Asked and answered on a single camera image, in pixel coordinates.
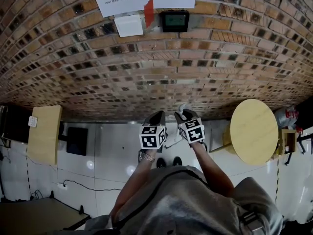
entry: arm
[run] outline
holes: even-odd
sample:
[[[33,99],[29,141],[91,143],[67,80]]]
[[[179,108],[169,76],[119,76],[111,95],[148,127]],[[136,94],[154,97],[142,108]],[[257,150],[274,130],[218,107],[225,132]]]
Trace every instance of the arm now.
[[[151,156],[156,155],[157,150],[147,150],[146,154]],[[138,164],[136,170],[133,172],[125,186],[117,197],[116,203],[110,213],[112,221],[115,221],[117,212],[126,204],[128,200],[147,182],[149,171],[151,170],[152,163],[146,159],[142,159]]]
[[[234,189],[231,180],[221,170],[221,168],[219,168],[213,159],[211,159],[202,144],[195,142],[190,145],[195,151],[205,179],[210,185],[212,191],[228,197]]]

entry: brick wall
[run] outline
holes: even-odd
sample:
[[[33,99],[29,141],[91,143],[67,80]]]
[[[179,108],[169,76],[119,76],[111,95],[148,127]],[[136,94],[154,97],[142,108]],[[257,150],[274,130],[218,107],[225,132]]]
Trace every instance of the brick wall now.
[[[312,10],[313,0],[196,0],[188,32],[155,21],[120,38],[95,0],[0,0],[0,103],[60,104],[65,120],[296,104],[313,94]]]

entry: red tape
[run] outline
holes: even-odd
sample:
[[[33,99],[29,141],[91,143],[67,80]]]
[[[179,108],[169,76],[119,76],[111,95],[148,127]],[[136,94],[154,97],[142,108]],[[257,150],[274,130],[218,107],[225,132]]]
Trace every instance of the red tape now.
[[[155,16],[153,14],[153,0],[150,0],[145,6],[143,6],[143,11],[145,14],[145,22],[146,28],[148,28],[152,22],[155,20]]]

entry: round wooden table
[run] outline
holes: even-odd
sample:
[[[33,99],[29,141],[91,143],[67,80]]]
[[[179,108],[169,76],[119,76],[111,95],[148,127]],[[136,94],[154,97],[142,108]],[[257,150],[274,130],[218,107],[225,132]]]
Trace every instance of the round wooden table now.
[[[223,148],[232,146],[247,164],[265,163],[273,155],[278,142],[278,126],[273,112],[259,100],[243,101],[235,109],[223,140]]]

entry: small table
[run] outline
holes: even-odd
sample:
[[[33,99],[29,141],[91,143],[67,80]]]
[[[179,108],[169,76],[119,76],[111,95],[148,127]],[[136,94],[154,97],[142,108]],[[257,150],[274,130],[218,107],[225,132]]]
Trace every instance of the small table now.
[[[39,162],[56,165],[62,107],[44,106],[33,109],[37,126],[29,128],[27,153]]]
[[[247,164],[267,162],[278,142],[278,126],[273,112],[259,100],[243,101],[233,113],[223,142],[224,146],[211,152],[229,147],[230,152],[235,152]]]

